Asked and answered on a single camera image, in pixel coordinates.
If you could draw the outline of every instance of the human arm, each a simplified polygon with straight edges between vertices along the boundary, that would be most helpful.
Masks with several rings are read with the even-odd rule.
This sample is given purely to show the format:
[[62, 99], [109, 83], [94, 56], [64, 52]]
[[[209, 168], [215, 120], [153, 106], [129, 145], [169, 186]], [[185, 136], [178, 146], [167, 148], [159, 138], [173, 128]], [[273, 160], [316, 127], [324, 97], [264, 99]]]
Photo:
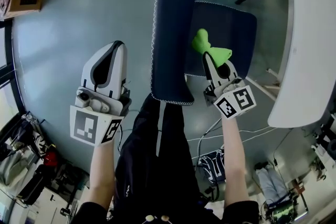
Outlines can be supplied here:
[[245, 153], [237, 121], [222, 116], [224, 136], [224, 166], [226, 176], [225, 207], [239, 201], [248, 201], [245, 182]]
[[108, 209], [114, 194], [114, 140], [95, 147], [90, 168], [90, 190], [86, 202]]

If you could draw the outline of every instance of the green plush toy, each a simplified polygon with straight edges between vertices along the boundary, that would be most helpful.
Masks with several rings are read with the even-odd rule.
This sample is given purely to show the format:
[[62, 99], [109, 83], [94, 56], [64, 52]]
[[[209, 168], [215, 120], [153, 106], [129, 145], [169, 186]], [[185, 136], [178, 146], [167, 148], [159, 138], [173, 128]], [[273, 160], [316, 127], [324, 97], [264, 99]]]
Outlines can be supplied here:
[[194, 50], [202, 55], [207, 51], [214, 59], [217, 68], [224, 64], [232, 55], [232, 51], [229, 49], [211, 47], [211, 44], [208, 41], [208, 32], [202, 28], [197, 31], [192, 46]]

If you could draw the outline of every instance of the gray floor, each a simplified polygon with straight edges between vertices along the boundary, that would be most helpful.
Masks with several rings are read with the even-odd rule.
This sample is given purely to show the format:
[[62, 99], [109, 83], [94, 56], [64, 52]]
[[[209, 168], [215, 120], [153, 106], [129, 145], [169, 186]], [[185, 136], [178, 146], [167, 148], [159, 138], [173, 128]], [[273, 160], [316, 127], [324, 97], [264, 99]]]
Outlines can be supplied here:
[[[207, 0], [253, 13], [258, 18], [258, 34], [250, 76], [260, 82], [271, 77], [265, 69], [278, 70], [287, 27], [287, 0], [248, 0], [236, 6], [234, 0]], [[154, 0], [44, 0], [40, 13], [15, 19], [14, 53], [19, 86], [24, 104], [43, 123], [48, 136], [62, 155], [75, 165], [89, 170], [93, 148], [69, 136], [69, 106], [74, 104], [85, 62], [99, 48], [119, 39], [128, 47], [128, 88], [131, 109], [139, 109], [150, 91], [150, 59]], [[207, 108], [203, 90], [205, 79], [189, 78], [195, 104], [184, 107], [188, 139], [200, 137], [219, 118], [214, 107]], [[267, 126], [273, 102], [253, 88], [258, 107], [238, 119], [242, 130]], [[129, 129], [136, 116], [124, 121]], [[275, 130], [244, 143], [248, 169], [258, 161], [273, 159], [273, 151], [287, 133]], [[241, 133], [243, 140], [253, 133]], [[222, 138], [205, 140], [202, 153], [219, 148]], [[192, 156], [197, 141], [190, 142]], [[301, 130], [294, 130], [276, 152], [286, 180], [308, 169], [310, 143]]]

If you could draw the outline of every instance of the black shirt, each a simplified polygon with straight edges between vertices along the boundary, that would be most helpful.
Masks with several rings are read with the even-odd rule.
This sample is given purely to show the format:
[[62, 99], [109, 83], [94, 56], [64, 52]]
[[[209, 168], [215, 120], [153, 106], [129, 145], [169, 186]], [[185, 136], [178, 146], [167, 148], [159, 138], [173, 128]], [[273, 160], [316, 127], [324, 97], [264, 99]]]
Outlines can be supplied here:
[[[107, 211], [98, 204], [93, 202], [84, 203], [77, 214], [75, 215], [71, 224], [82, 223], [127, 223], [127, 224], [142, 224], [146, 221], [146, 215], [137, 212], [130, 208], [127, 214], [112, 218], [109, 222], [106, 220]], [[161, 216], [156, 216], [157, 219], [152, 223], [168, 223], [161, 221]], [[229, 205], [224, 210], [223, 219], [218, 219], [211, 210], [203, 207], [185, 207], [182, 210], [176, 210], [176, 213], [169, 216], [169, 221], [172, 224], [178, 223], [204, 223], [204, 224], [257, 224], [259, 223], [259, 208], [255, 201], [241, 201]]]

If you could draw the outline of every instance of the navy blue chair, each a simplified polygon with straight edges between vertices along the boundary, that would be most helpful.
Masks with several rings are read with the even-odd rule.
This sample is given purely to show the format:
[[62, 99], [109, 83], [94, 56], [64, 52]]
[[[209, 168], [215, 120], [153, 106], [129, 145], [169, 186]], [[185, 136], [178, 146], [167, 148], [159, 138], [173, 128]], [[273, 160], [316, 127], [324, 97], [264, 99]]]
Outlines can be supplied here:
[[223, 5], [195, 0], [155, 0], [152, 35], [151, 93], [158, 100], [192, 105], [184, 74], [205, 76], [202, 55], [191, 41], [200, 28], [213, 47], [233, 51], [230, 61], [245, 78], [257, 29], [254, 15]]

